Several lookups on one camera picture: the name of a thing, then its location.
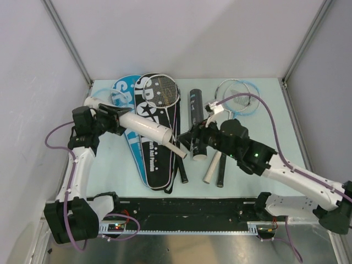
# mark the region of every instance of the black racket handle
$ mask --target black racket handle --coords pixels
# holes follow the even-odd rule
[[[219,162],[219,173],[218,173],[218,179],[216,181],[216,186],[219,188],[224,187],[224,177],[225,177],[225,168],[226,168],[226,158],[227,155],[222,153],[220,157],[220,162]]]
[[[178,163],[178,170],[180,171],[180,175],[181,175],[181,182],[188,183],[188,178],[187,178],[185,166],[183,165],[182,158],[176,155],[176,161]]]

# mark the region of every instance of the cable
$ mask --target cable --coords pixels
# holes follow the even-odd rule
[[[292,251],[295,254],[295,257],[298,260],[298,262],[299,263],[303,263],[303,258],[301,256],[301,254],[298,252],[298,250],[293,245],[292,238],[291,238],[291,233],[290,233],[290,230],[288,229],[288,217],[287,216],[285,217],[285,227],[286,227],[288,241],[286,241],[285,239],[282,239],[282,238],[275,238],[275,237],[263,239],[263,238],[260,237],[259,234],[258,234],[257,237],[260,239],[261,242],[278,240],[278,241],[281,241],[281,242],[287,244],[288,246],[290,246],[292,248]]]
[[[79,248],[75,239],[73,238],[73,235],[72,235],[72,232],[71,232],[71,229],[70,229],[70,224],[68,222],[68,210],[67,210],[67,204],[68,204],[68,195],[69,195],[69,189],[71,188],[71,184],[72,184],[72,180],[73,180],[73,175],[74,175],[74,172],[75,172],[75,169],[76,169],[76,155],[75,153],[70,150],[69,148],[67,147],[60,147],[60,146],[51,146],[49,145],[48,143],[48,139],[49,137],[58,129],[66,126],[66,125],[69,125],[69,124],[73,124],[73,121],[71,122],[68,122],[68,123],[65,123],[65,124],[62,124],[62,125],[59,125],[58,127],[54,128],[53,130],[51,130],[49,132],[49,134],[46,136],[45,138],[45,145],[49,148],[49,149],[52,149],[52,150],[66,150],[70,153],[70,155],[72,156],[72,159],[73,159],[73,163],[72,163],[72,169],[71,169],[71,173],[70,173],[70,178],[68,180],[68,183],[67,183],[67,187],[66,187],[66,192],[65,192],[65,199],[64,199],[64,223],[65,223],[65,228],[66,228],[66,231],[67,231],[67,235],[70,239],[70,242],[72,244],[72,246],[79,252],[83,252],[85,249],[86,249],[86,246],[87,246],[87,240],[85,240],[84,242],[84,245],[83,245],[83,248]]]
[[[106,236],[106,235],[101,235],[102,238],[107,238],[108,241],[110,240],[114,240],[114,241],[125,241],[125,240],[128,240],[128,239],[131,239],[132,237],[136,236],[138,234],[138,232],[141,230],[141,225],[140,223],[138,222],[138,220],[132,216],[125,216],[124,214],[119,214],[119,213],[109,213],[107,214],[105,217],[109,217],[109,216],[118,216],[118,217],[124,217],[124,218],[127,218],[127,219],[131,219],[132,221],[134,221],[136,224],[137,224],[137,231],[135,233],[133,233],[132,235],[126,237],[126,238],[111,238],[110,236]]]
[[[338,195],[340,195],[342,198],[345,198],[346,200],[348,200],[350,203],[352,203],[352,198],[350,198],[349,196],[347,196],[346,194],[344,194],[343,192],[339,191],[339,190],[336,190],[334,187],[330,186],[329,184],[323,182],[323,181],[320,181],[316,178],[314,178],[313,176],[299,170],[299,169],[295,169],[293,168],[293,166],[285,159],[284,155],[283,155],[283,152],[281,150],[281,147],[280,147],[280,144],[279,144],[279,137],[278,137],[278,134],[277,134],[277,129],[276,129],[276,125],[275,125],[275,121],[274,121],[274,118],[273,118],[273,115],[269,109],[269,106],[266,104],[266,102],[264,102],[264,100],[262,98],[260,98],[259,96],[256,96],[252,93],[238,93],[236,95],[231,95],[223,100],[221,100],[220,102],[218,102],[216,105],[222,105],[223,103],[225,103],[226,101],[228,100],[231,100],[235,97],[238,97],[238,96],[253,96],[254,98],[256,98],[257,100],[259,100],[263,106],[265,107],[266,111],[268,112],[269,114],[269,117],[270,117],[270,120],[271,120],[271,124],[273,126],[273,132],[274,132],[274,137],[275,137],[275,142],[276,142],[276,147],[277,147],[277,150],[278,150],[278,153],[279,153],[279,157],[280,159],[282,160],[282,162],[293,172],[297,172],[298,174],[312,180],[313,182],[316,182],[316,183],[319,183],[321,185],[323,185],[325,188],[331,190],[332,192],[335,192],[337,193]]]

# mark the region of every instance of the white racket handle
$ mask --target white racket handle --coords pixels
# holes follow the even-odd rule
[[[185,158],[187,154],[180,150],[178,147],[175,145],[172,145],[170,142],[167,142],[166,144],[163,144],[165,147],[167,147],[169,150],[172,152],[175,152],[176,155],[180,156],[181,158]]]
[[[207,174],[205,174],[205,177],[203,178],[203,182],[207,184],[210,183],[210,180],[213,177],[216,165],[219,163],[220,158],[221,158],[221,152],[217,151],[213,157],[213,160],[210,163]]]

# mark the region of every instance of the gray wall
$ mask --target gray wall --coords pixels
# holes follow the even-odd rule
[[[335,2],[288,81],[315,172],[341,182],[352,180],[351,12]]]
[[[44,145],[87,86],[39,0],[0,2],[0,263],[24,263],[67,153]],[[70,128],[53,135],[65,145]]]

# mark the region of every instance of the robotic arm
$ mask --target robotic arm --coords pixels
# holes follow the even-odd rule
[[[89,199],[90,201],[86,197],[88,175],[97,153],[99,136],[105,132],[122,135],[126,128],[129,128],[166,146],[181,158],[186,156],[169,142],[172,137],[170,128],[129,111],[130,108],[116,107],[94,97],[88,97],[84,106],[72,111],[74,127],[68,148],[73,151],[75,159],[69,157],[61,190],[55,202],[47,203],[44,209],[44,215],[57,243],[70,242],[64,224],[65,199],[69,211],[68,222],[75,241],[97,237],[99,222],[119,205],[115,192],[99,194]]]
[[[216,102],[210,103],[206,110],[210,114],[208,119],[178,136],[178,140],[186,148],[190,149],[192,143],[198,139],[204,147],[211,146],[235,159],[238,167],[245,173],[279,181],[306,196],[280,197],[262,192],[255,205],[258,215],[290,215],[305,219],[316,216],[326,229],[338,234],[347,234],[352,204],[337,192],[352,197],[352,182],[342,184],[331,181],[287,161],[289,168],[273,148],[250,139],[247,128],[238,120],[227,120],[218,129],[215,120],[224,111],[221,104],[217,106]],[[296,171],[307,174],[309,178]],[[330,185],[332,190],[318,182]]]

